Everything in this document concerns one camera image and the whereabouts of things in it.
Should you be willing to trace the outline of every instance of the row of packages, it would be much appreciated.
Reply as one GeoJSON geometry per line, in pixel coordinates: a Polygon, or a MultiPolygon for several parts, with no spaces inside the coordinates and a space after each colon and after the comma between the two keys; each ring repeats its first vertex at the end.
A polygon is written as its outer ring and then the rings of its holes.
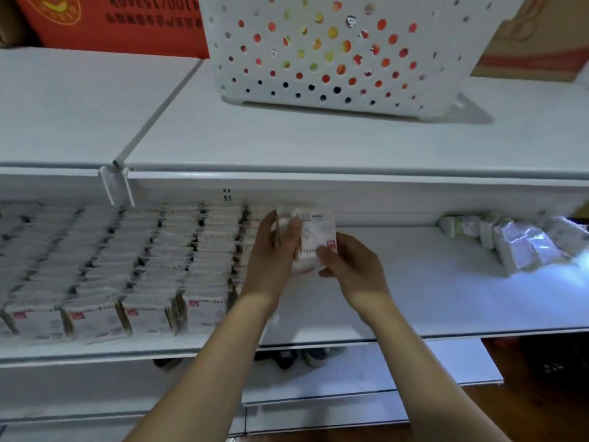
{"type": "Polygon", "coordinates": [[[184,322],[189,331],[210,330],[225,316],[232,274],[255,239],[251,214],[201,203],[37,212],[29,227],[46,231],[40,241],[47,247],[22,250],[30,231],[22,226],[11,227],[12,245],[0,247],[1,267],[13,258],[2,251],[12,246],[30,262],[3,283],[14,287],[0,299],[0,335],[100,341],[130,332],[173,334],[184,322]]]}
{"type": "Polygon", "coordinates": [[[449,237],[479,238],[497,252],[507,274],[576,258],[589,249],[589,232],[565,217],[547,217],[534,225],[491,212],[443,217],[438,226],[449,237]]]}

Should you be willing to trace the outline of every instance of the hand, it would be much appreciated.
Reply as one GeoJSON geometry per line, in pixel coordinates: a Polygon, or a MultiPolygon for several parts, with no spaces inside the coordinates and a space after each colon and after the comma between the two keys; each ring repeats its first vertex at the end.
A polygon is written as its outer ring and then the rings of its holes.
{"type": "Polygon", "coordinates": [[[326,246],[317,249],[327,267],[319,275],[337,278],[350,306],[372,326],[382,311],[395,307],[380,260],[356,238],[342,233],[337,233],[337,252],[326,246]]]}
{"type": "Polygon", "coordinates": [[[284,285],[291,275],[303,226],[299,219],[292,219],[280,247],[274,248],[275,233],[271,227],[275,221],[276,211],[272,211],[260,223],[241,294],[259,299],[260,305],[268,309],[267,319],[276,312],[284,285]]]}

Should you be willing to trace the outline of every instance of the cardboard box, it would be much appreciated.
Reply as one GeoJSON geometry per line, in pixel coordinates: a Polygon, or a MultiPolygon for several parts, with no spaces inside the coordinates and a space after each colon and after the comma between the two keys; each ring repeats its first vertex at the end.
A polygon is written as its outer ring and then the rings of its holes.
{"type": "Polygon", "coordinates": [[[0,0],[0,48],[22,45],[26,36],[26,21],[14,1],[0,0]]]}
{"type": "Polygon", "coordinates": [[[16,0],[48,48],[208,58],[198,0],[16,0]]]}
{"type": "Polygon", "coordinates": [[[525,0],[473,76],[572,82],[589,60],[589,0],[525,0]]]}

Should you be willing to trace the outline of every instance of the floor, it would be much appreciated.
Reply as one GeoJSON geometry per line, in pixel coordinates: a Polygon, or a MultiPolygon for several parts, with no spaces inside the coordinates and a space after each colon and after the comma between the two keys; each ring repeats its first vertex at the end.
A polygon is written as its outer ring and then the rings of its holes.
{"type": "MultiPolygon", "coordinates": [[[[470,386],[468,395],[513,442],[589,440],[589,397],[535,379],[516,339],[485,341],[505,379],[504,386],[470,386]]],[[[241,442],[413,441],[409,425],[299,431],[248,436],[241,442]]]]}

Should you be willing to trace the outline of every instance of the forearm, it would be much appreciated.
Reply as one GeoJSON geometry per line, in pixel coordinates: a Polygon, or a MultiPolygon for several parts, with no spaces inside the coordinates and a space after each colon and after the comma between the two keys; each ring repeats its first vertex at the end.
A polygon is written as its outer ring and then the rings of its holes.
{"type": "Polygon", "coordinates": [[[439,364],[391,302],[371,327],[418,440],[508,441],[439,364]]]}
{"type": "Polygon", "coordinates": [[[267,308],[255,296],[241,297],[184,378],[158,401],[125,442],[225,441],[266,314],[267,308]]]}

